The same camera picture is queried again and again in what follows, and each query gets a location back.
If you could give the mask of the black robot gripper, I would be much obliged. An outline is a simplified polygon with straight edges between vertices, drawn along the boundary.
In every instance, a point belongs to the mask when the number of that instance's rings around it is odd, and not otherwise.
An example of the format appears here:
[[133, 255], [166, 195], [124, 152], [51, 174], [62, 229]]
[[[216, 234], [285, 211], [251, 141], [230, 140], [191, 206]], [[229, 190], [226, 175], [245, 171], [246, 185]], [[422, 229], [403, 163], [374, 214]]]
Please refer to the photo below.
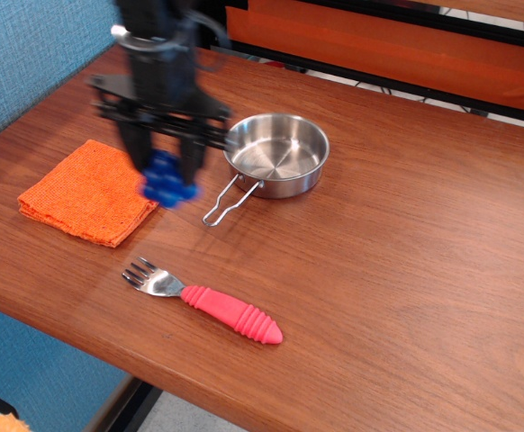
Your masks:
[[100, 115], [115, 123], [139, 172], [150, 164], [152, 133], [180, 139], [180, 174], [185, 185], [192, 185], [203, 167], [206, 146], [227, 148], [230, 107], [197, 84], [202, 66], [196, 61], [193, 40], [117, 41], [130, 72], [90, 77]]

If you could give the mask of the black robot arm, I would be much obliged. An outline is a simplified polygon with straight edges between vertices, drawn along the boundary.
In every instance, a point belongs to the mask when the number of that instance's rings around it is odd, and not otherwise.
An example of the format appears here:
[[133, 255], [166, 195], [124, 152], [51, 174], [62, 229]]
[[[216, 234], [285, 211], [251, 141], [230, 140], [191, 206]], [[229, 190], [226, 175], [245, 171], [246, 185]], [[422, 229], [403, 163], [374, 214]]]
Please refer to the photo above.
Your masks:
[[126, 75], [92, 76], [101, 117], [118, 128], [134, 167], [149, 168], [155, 133], [179, 140], [175, 170], [192, 185], [203, 166], [206, 148], [224, 149], [230, 108], [197, 83], [196, 48], [200, 27], [208, 28], [223, 48], [230, 46], [224, 28], [198, 11], [194, 1], [119, 1], [121, 23], [112, 35], [124, 50]]

